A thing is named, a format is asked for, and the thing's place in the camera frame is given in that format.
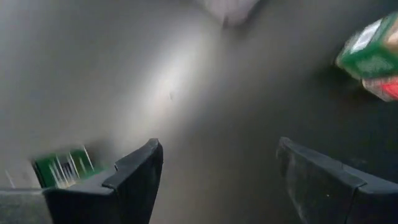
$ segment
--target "cardboard box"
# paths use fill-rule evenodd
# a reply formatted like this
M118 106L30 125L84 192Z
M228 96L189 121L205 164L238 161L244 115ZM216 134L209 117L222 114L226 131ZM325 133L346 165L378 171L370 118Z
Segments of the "cardboard box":
M398 73L398 13L380 19L352 36L336 64L358 80Z

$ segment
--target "green box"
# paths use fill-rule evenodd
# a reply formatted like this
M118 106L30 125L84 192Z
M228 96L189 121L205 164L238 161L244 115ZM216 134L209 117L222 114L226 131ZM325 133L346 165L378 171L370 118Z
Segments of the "green box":
M358 80L398 73L398 13L352 36L337 56L336 64Z

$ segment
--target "floor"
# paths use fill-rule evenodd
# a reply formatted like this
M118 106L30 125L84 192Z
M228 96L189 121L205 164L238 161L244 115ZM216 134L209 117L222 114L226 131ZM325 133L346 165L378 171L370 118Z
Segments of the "floor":
M330 67L355 30L397 8L264 0L223 30L188 0L3 0L0 167L76 142L112 142L116 158L158 137L151 223L299 223L281 136L398 181L398 104Z

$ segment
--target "black plastic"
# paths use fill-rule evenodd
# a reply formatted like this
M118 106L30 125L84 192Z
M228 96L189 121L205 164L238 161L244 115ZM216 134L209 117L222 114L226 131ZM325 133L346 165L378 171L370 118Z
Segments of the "black plastic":
M398 185L281 138L287 191L308 224L398 223Z
M116 170L106 170L68 189L0 191L0 213L10 214L2 215L0 222L148 224L162 164L162 145L150 139L118 160Z

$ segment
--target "product box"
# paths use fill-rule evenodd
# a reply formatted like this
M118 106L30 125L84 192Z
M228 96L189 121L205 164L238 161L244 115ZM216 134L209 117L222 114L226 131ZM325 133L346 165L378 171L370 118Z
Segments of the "product box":
M352 36L337 56L336 64L358 80L398 73L398 13Z
M398 100L398 75L362 80L363 87L384 101Z

